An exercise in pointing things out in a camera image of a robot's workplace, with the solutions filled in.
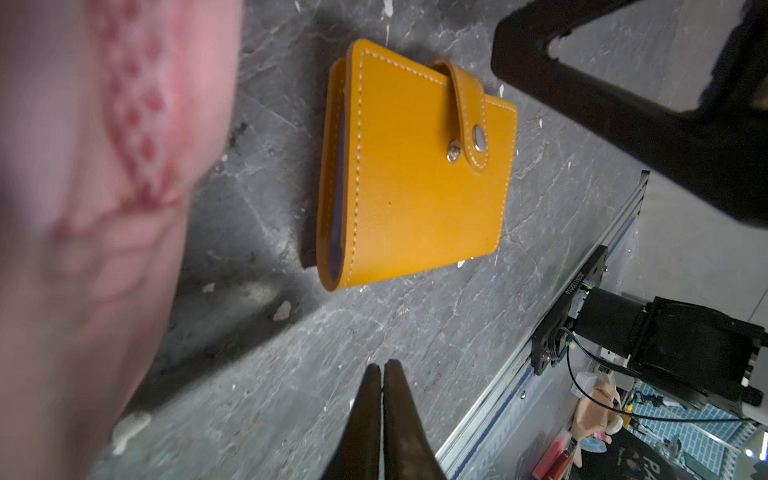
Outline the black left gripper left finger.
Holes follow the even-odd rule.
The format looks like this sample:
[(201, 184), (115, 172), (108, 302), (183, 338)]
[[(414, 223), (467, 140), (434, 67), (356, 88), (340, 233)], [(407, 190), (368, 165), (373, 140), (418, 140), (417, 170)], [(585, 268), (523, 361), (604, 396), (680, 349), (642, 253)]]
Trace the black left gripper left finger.
[(366, 367), (341, 440), (322, 479), (378, 479), (381, 454), (381, 369)]

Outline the yellow leather wallet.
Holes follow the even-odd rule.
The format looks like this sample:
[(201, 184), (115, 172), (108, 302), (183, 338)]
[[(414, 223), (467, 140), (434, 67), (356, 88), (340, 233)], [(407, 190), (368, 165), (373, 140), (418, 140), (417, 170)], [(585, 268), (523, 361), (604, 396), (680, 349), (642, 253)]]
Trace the yellow leather wallet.
[(329, 72), (316, 228), (337, 291), (493, 253), (518, 110), (456, 63), (425, 66), (369, 40)]

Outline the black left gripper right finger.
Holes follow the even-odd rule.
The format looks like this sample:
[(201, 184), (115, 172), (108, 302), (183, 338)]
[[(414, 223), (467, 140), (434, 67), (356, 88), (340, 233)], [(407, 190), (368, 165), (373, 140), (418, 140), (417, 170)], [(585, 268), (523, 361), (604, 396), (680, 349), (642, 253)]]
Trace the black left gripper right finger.
[(383, 452), (386, 480), (447, 477), (432, 451), (403, 366), (385, 365), (383, 380)]

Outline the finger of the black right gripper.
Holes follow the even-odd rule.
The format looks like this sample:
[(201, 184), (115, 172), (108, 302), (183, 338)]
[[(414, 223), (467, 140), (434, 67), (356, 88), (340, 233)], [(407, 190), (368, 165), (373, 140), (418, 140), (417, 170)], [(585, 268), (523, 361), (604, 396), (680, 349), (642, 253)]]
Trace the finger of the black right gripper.
[(532, 1), (497, 24), (496, 77), (748, 225), (767, 225), (767, 4), (747, 3), (694, 110), (677, 112), (548, 54), (623, 1)]

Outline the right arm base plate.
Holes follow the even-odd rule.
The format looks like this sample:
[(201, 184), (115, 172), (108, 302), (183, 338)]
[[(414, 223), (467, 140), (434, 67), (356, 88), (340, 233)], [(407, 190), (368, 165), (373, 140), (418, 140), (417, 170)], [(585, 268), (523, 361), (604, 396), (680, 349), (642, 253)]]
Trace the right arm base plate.
[(536, 376), (556, 365), (565, 351), (566, 335), (560, 328), (573, 329), (575, 318), (587, 293), (601, 284), (608, 247), (599, 245), (581, 265), (565, 289), (547, 310), (531, 338), (530, 363)]

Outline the pink student backpack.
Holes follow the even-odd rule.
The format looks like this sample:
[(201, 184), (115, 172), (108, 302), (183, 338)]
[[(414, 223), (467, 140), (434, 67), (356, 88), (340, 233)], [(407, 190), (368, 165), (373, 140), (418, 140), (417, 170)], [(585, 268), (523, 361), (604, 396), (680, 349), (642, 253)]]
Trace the pink student backpack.
[(240, 1), (1, 5), (1, 475), (81, 479), (166, 331)]

